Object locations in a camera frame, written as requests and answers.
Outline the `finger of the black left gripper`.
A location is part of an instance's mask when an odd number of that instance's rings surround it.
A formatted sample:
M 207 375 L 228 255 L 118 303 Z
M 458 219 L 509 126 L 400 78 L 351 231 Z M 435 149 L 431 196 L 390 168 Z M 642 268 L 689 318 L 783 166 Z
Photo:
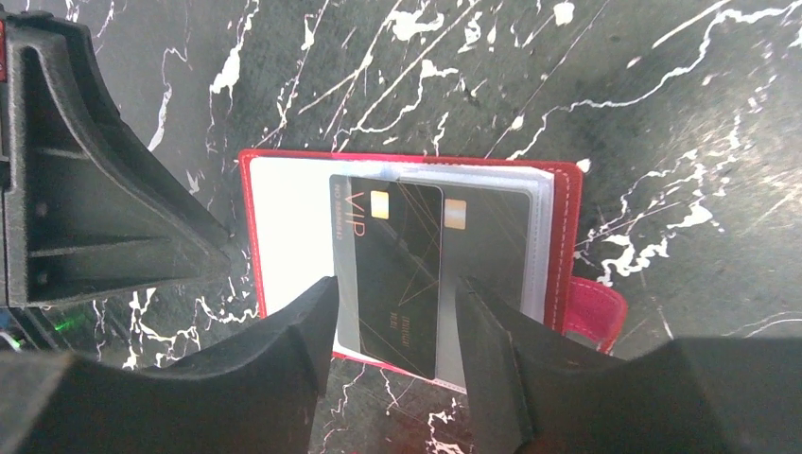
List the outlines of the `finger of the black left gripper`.
M 65 306 L 226 274 L 227 230 L 122 120 L 89 29 L 1 16 L 1 301 Z

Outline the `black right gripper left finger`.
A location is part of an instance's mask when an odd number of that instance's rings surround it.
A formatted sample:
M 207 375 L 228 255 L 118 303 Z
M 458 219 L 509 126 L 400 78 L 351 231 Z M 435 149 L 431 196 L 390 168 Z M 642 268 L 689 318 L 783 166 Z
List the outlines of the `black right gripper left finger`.
M 324 277 L 238 334 L 166 368 L 73 353 L 1 357 L 5 453 L 304 453 L 339 308 Z

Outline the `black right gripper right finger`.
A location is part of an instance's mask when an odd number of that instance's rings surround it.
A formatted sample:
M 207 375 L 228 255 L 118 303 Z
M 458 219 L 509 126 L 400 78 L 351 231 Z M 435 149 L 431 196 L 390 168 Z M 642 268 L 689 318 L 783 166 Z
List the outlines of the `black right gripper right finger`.
M 456 317 L 479 453 L 797 453 L 798 338 L 681 338 L 622 360 L 473 278 Z

